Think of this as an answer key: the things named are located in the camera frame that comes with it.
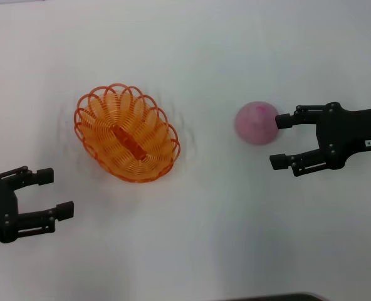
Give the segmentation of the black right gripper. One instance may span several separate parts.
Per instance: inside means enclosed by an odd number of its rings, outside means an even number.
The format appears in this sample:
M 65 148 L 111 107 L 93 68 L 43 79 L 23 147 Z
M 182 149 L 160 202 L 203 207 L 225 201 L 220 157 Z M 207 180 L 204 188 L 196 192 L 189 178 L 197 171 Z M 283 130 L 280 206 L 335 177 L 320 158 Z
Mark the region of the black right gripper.
M 327 168 L 341 169 L 350 156 L 371 151 L 371 109 L 349 111 L 336 102 L 325 106 L 298 105 L 292 115 L 279 114 L 275 122 L 278 129 L 316 124 L 319 149 L 269 157 L 274 170 L 290 167 L 295 177 Z

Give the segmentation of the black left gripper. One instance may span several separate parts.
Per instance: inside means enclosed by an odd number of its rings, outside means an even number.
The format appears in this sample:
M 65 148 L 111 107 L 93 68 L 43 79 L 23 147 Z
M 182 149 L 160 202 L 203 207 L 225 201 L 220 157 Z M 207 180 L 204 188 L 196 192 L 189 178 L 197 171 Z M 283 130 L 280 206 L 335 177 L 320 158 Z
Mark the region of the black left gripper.
M 54 182 L 52 168 L 33 172 L 28 166 L 0 173 L 0 242 L 11 243 L 18 236 L 34 236 L 55 232 L 56 221 L 74 216 L 74 202 L 58 204 L 55 208 L 18 215 L 18 200 L 13 190 Z

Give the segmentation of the pink peach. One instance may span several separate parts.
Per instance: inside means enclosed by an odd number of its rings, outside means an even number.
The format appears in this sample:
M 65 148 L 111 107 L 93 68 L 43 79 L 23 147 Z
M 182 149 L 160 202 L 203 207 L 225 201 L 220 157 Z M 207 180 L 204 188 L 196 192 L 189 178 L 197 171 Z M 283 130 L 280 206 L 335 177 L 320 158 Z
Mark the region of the pink peach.
M 277 138 L 279 129 L 275 117 L 277 109 L 268 102 L 249 102 L 234 118 L 238 136 L 253 145 L 266 145 Z

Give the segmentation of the orange plastic wire basket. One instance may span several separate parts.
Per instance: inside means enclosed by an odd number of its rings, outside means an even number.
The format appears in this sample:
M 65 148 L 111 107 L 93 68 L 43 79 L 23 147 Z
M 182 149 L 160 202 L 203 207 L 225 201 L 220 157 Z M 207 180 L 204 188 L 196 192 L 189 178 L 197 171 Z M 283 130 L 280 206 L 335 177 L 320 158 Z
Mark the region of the orange plastic wire basket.
M 166 175 L 180 155 L 180 141 L 165 112 L 135 86 L 114 83 L 82 96 L 74 131 L 87 153 L 109 174 L 146 183 Z

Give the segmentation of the dark rounded robot base edge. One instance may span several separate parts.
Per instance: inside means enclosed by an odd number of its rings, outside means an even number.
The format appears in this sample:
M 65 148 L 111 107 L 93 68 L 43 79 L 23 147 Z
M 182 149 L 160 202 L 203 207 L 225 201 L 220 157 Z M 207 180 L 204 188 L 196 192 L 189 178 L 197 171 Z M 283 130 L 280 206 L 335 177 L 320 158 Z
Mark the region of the dark rounded robot base edge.
M 306 292 L 262 295 L 258 297 L 234 298 L 225 301 L 328 301 L 322 296 Z

